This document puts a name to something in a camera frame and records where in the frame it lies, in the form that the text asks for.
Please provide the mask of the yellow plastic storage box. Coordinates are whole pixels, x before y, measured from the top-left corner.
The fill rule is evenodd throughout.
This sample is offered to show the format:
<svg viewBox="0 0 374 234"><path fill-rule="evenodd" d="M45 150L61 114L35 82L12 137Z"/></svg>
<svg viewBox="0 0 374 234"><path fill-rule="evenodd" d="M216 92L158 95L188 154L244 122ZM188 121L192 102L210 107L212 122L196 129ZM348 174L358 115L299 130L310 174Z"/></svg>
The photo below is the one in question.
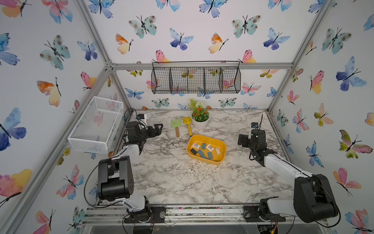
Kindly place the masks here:
<svg viewBox="0 0 374 234"><path fill-rule="evenodd" d="M201 145L200 149L195 149L195 148L192 147L192 145L195 142ZM206 143L206 145L211 144L211 146L214 147L214 150L211 152L213 154L213 160L203 159L203 158L201 158L201 156L198 153L196 155L193 155L190 152L191 148L195 149L197 152L199 150L201 150L201 151L204 152L205 156L208 158L207 153L208 153L209 150L208 149L201 149L203 143ZM215 150L216 148L220 149L220 151L221 151L220 155L218 155L216 153L216 150ZM224 161L224 159L226 157L226 152L227 152L227 146L223 141L217 140L217 139L214 139L214 138L211 138L211 137L208 137L208 136L193 135L192 137L190 137L189 143L187 145L187 153L188 153L190 158L192 158L194 160L204 162L204 163L216 165L216 166L220 165Z"/></svg>

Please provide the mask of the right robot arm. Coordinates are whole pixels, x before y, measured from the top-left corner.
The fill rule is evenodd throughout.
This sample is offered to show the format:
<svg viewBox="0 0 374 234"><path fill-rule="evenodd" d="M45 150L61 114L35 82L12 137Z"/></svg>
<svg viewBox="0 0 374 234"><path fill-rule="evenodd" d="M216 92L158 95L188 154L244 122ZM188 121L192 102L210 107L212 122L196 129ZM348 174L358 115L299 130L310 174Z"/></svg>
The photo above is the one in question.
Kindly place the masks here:
<svg viewBox="0 0 374 234"><path fill-rule="evenodd" d="M294 190L293 198L261 199L255 218L264 221L281 216L298 217L305 223L337 217L341 212L335 201L329 180L322 174L312 174L285 160L269 149L264 130L253 129L249 135L240 134L238 145L250 150L249 159L258 162L285 179Z"/></svg>

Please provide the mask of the dark grey eraser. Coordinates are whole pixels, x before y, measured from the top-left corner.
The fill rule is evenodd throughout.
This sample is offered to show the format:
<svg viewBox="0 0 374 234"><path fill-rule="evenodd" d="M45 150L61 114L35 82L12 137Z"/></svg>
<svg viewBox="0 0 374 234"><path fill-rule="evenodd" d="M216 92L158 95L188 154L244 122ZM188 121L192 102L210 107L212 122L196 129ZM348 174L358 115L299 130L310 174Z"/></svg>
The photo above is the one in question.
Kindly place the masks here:
<svg viewBox="0 0 374 234"><path fill-rule="evenodd" d="M190 152L193 154L193 155L196 155L197 154L197 151L193 148L190 149Z"/></svg>

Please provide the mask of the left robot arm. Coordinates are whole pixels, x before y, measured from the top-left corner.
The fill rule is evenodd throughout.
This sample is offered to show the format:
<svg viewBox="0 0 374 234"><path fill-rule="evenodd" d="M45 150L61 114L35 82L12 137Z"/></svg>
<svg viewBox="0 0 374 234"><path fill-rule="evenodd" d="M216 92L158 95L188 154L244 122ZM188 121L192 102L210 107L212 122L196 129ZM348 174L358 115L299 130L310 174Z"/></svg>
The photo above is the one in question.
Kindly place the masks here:
<svg viewBox="0 0 374 234"><path fill-rule="evenodd" d="M146 126L132 121L126 125L123 148L98 164L98 198L125 206L132 213L150 212L149 201L135 192L131 162L139 158L147 139L161 135L163 124Z"/></svg>

